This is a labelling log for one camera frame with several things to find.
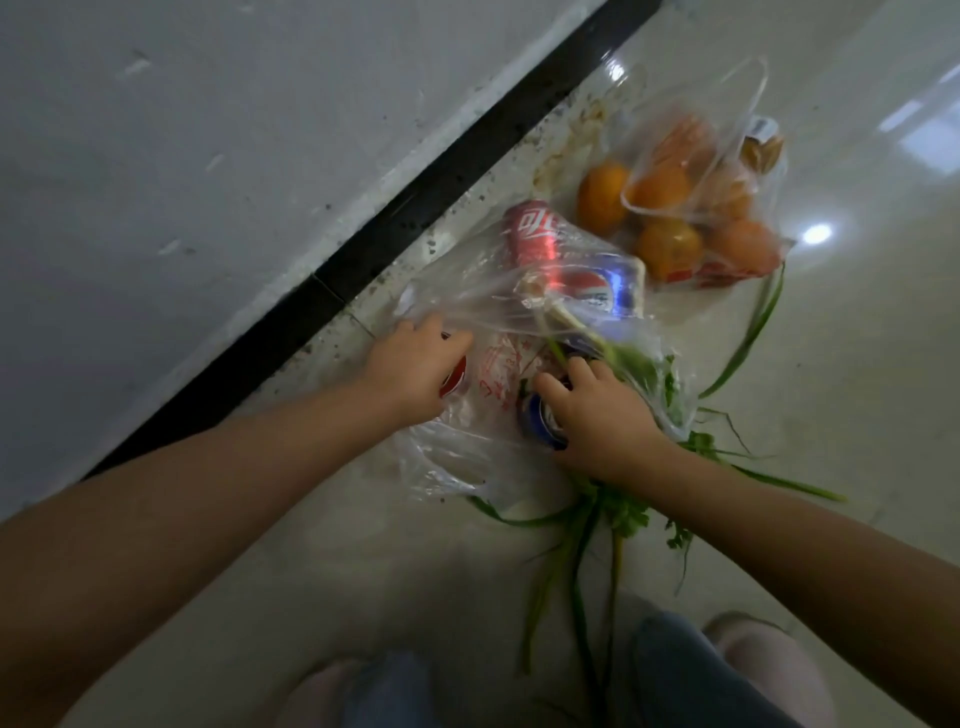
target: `black baseboard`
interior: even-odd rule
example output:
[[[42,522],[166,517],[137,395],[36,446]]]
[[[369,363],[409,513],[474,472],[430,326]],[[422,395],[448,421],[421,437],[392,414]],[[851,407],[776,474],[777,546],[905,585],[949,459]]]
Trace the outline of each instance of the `black baseboard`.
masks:
[[[240,336],[90,474],[221,422],[393,263],[659,6],[660,0],[607,0],[313,276]]]

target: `green vegetable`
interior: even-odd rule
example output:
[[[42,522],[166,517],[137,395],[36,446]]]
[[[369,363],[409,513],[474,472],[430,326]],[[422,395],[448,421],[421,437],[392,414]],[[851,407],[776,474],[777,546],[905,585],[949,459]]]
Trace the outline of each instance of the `green vegetable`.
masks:
[[[571,506],[567,506],[562,511],[557,511],[556,513],[551,513],[549,516],[541,516],[536,519],[527,519],[525,521],[515,521],[513,519],[505,519],[496,512],[496,509],[490,504],[489,501],[483,500],[477,496],[467,496],[467,500],[481,513],[485,513],[490,516],[495,521],[500,521],[501,523],[506,523],[507,525],[515,525],[521,528],[540,528],[545,525],[554,525],[556,523],[566,522],[570,519],[570,516],[577,510],[577,504],[574,503]]]
[[[753,478],[761,483],[766,483],[767,485],[776,485],[780,488],[789,488],[792,491],[800,491],[801,493],[806,493],[809,496],[816,496],[825,498],[826,500],[833,500],[837,503],[846,503],[847,497],[841,496],[832,491],[825,490],[823,488],[817,488],[812,485],[807,485],[806,483],[800,483],[796,480],[787,480],[783,477],[776,477],[775,475],[768,475],[766,473],[758,473],[757,471],[747,470],[746,468],[741,468],[739,465],[731,465],[732,468],[736,468],[744,475]]]
[[[540,620],[546,612],[546,605],[550,596],[550,587],[557,580],[557,577],[564,570],[564,567],[570,562],[570,554],[580,544],[581,536],[587,525],[588,516],[593,507],[593,499],[590,497],[581,497],[577,504],[573,506],[573,511],[567,520],[566,531],[563,539],[560,541],[557,549],[551,554],[540,576],[540,581],[534,588],[530,597],[530,605],[527,608],[527,617],[523,625],[523,642],[520,648],[520,668],[523,673],[529,675],[533,672],[533,645],[534,636],[537,634],[537,627]],[[492,516],[501,523],[506,522],[498,517]]]
[[[604,724],[607,715],[607,700],[600,679],[597,677],[596,664],[593,662],[593,653],[590,650],[589,635],[587,632],[587,612],[584,609],[584,598],[580,593],[580,565],[584,560],[584,553],[590,542],[590,537],[600,520],[602,510],[599,498],[590,508],[587,524],[580,536],[580,543],[573,556],[573,573],[570,574],[570,611],[573,614],[573,634],[577,641],[577,652],[580,653],[580,666],[587,681],[587,698],[590,706],[590,717],[595,726]]]
[[[757,310],[756,315],[748,326],[743,341],[740,343],[736,352],[733,353],[724,371],[716,381],[700,394],[700,399],[709,397],[720,389],[746,360],[751,347],[763,331],[764,326],[766,326],[770,320],[777,301],[780,299],[780,294],[783,290],[784,271],[785,268],[781,265],[779,277],[774,284],[773,293],[769,300]],[[655,400],[660,396],[660,392],[662,391],[662,400],[666,405],[668,419],[677,426],[683,426],[685,424],[684,412],[681,411],[683,398],[678,396],[681,393],[682,385],[678,381],[674,370],[673,354],[661,360],[654,360],[629,345],[606,341],[597,332],[578,322],[576,318],[562,306],[558,306],[557,310],[553,311],[553,313],[563,319],[572,328],[582,333],[591,345],[596,347],[597,351],[601,352],[602,357],[611,366],[618,378],[627,381],[650,400]],[[543,313],[535,312],[535,317],[540,326],[540,330],[546,338],[550,351],[554,353],[559,362],[565,364],[566,356],[564,355],[563,349],[557,341],[550,337],[548,324],[546,323]],[[727,424],[730,426],[733,434],[736,436],[737,441],[745,450],[745,453],[718,449],[715,446],[713,436],[707,432],[691,431],[686,441],[680,443],[682,448],[696,452],[701,457],[706,457],[709,460],[736,468],[754,480],[768,485],[789,488],[801,493],[830,500],[841,502],[846,500],[844,497],[822,488],[816,488],[766,473],[757,473],[756,471],[727,463],[723,457],[756,458],[750,454],[750,450],[743,442],[740,434],[733,427],[732,418],[728,413],[709,407],[699,407],[698,409],[708,414],[723,416],[727,420]],[[526,621],[524,623],[521,664],[523,671],[529,674],[533,667],[533,639],[546,610],[550,588],[563,571],[564,565],[569,564],[569,600],[570,612],[573,616],[574,637],[576,639],[577,651],[580,655],[584,679],[587,683],[591,721],[594,726],[601,726],[607,718],[605,693],[606,688],[611,682],[612,675],[612,640],[615,621],[615,603],[623,564],[623,542],[625,539],[634,536],[640,528],[646,527],[650,522],[650,518],[647,513],[648,506],[646,504],[624,496],[605,483],[591,480],[582,474],[570,473],[569,475],[571,482],[580,494],[577,502],[562,511],[541,518],[523,521],[504,519],[487,501],[478,497],[471,497],[470,502],[485,515],[506,525],[539,527],[562,524],[564,526],[563,538],[559,544],[550,549],[550,559],[531,595]],[[602,518],[606,518],[610,525],[612,560],[608,604],[610,632],[607,638],[603,671],[602,674],[598,676],[588,639],[587,614],[584,609],[583,595],[580,591],[579,574],[590,538]],[[684,554],[684,571],[680,583],[677,586],[678,594],[686,579],[687,559],[690,547],[693,544],[693,534],[675,521],[668,521],[666,528],[667,530],[673,530],[673,535],[667,540],[667,545],[671,549],[682,550]]]
[[[774,287],[773,295],[770,297],[770,300],[765,306],[763,306],[759,314],[747,327],[747,333],[743,337],[743,341],[740,342],[740,346],[736,348],[736,351],[733,352],[733,356],[730,357],[730,361],[727,362],[727,366],[724,367],[723,372],[720,373],[720,376],[714,381],[707,389],[700,393],[700,399],[705,400],[707,397],[715,393],[720,387],[727,383],[727,380],[736,373],[736,370],[740,368],[740,365],[743,364],[747,359],[747,354],[750,353],[750,349],[753,347],[754,342],[763,331],[763,327],[767,325],[767,322],[770,321],[770,317],[773,315],[774,308],[777,306],[777,301],[780,300],[780,294],[783,292],[783,278],[786,275],[786,263],[783,262],[780,265],[780,271],[778,274],[779,278],[777,279],[777,284]]]

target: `plastic bag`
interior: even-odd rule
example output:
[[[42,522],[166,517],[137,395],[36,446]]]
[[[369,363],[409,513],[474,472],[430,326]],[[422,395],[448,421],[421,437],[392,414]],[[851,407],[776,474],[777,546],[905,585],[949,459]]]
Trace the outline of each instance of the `plastic bag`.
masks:
[[[696,392],[641,315],[643,264],[527,201],[476,229],[424,268],[398,317],[444,315],[474,344],[442,392],[444,414],[396,436],[403,480],[421,492],[482,495],[510,505],[562,480],[531,436],[529,379],[563,375],[558,355],[605,359],[650,404],[661,428],[687,437]]]
[[[578,225],[638,255],[659,283],[727,285],[776,270],[787,158],[776,122],[754,116],[766,82],[766,61],[747,59],[638,105],[631,130],[584,175]]]

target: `blue soda can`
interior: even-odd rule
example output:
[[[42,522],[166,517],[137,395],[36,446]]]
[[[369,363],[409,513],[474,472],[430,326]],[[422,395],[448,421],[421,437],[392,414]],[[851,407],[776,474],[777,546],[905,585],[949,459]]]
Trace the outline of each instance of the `blue soda can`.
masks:
[[[570,389],[569,380],[564,377],[561,383]],[[520,382],[520,396],[516,400],[517,415],[523,431],[540,440],[553,449],[566,448],[566,435],[553,415],[550,405],[530,387],[530,379]]]
[[[638,261],[625,255],[594,255],[564,266],[565,296],[599,308],[613,318],[643,311],[643,275]]]

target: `orange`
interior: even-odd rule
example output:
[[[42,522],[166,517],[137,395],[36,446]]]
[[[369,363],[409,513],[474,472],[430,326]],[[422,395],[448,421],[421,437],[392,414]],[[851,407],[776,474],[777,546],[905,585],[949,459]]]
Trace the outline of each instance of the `orange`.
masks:
[[[690,177],[699,180],[716,155],[713,137],[713,127],[709,122],[695,114],[688,114],[654,147],[651,161],[654,166],[679,165]]]
[[[600,237],[615,232],[627,218],[620,192],[629,177],[630,171],[615,161],[587,172],[577,190],[577,225]]]
[[[734,220],[713,231],[707,247],[733,268],[757,276],[773,273],[780,265],[780,239],[763,223]]]
[[[704,243],[700,233],[683,220],[660,218],[643,228],[634,253],[654,280],[687,279],[703,257]]]
[[[699,209],[731,220],[750,215],[756,182],[750,170],[739,164],[725,164],[704,180]]]
[[[686,202],[693,185],[682,167],[662,164],[630,185],[627,200],[646,209],[670,209]]]

